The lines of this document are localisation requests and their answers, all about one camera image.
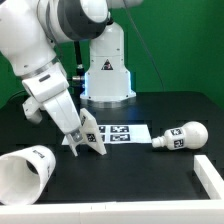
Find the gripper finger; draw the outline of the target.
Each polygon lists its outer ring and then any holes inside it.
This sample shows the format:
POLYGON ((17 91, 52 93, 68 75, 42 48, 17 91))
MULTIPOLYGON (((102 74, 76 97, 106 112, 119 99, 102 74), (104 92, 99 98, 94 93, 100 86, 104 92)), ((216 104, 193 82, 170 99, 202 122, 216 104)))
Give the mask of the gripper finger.
POLYGON ((83 141, 82 134, 79 130, 65 135, 68 145, 75 156, 78 155, 76 147, 83 141))

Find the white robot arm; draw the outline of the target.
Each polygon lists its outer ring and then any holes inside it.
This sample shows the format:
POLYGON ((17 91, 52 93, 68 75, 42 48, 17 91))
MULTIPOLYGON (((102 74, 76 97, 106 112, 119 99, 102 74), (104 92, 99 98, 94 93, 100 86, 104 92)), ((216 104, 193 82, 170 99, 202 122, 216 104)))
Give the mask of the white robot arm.
POLYGON ((47 111, 72 150, 88 144, 106 149, 96 120, 77 110, 68 92, 67 74, 53 47, 88 40, 90 68, 84 74, 81 100, 116 107, 136 96, 124 65, 124 32, 112 21, 111 8, 129 8, 143 0, 0 0, 0 53, 22 79, 29 94, 23 103, 28 120, 38 123, 47 111))

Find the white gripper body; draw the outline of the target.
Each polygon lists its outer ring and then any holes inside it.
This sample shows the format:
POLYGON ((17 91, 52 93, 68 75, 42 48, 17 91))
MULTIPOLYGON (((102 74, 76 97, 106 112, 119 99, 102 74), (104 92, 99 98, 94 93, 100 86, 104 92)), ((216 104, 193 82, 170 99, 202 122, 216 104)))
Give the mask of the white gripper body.
POLYGON ((79 115, 68 91, 68 81, 60 63, 22 81, 28 93, 48 112, 64 134, 81 126, 79 115))

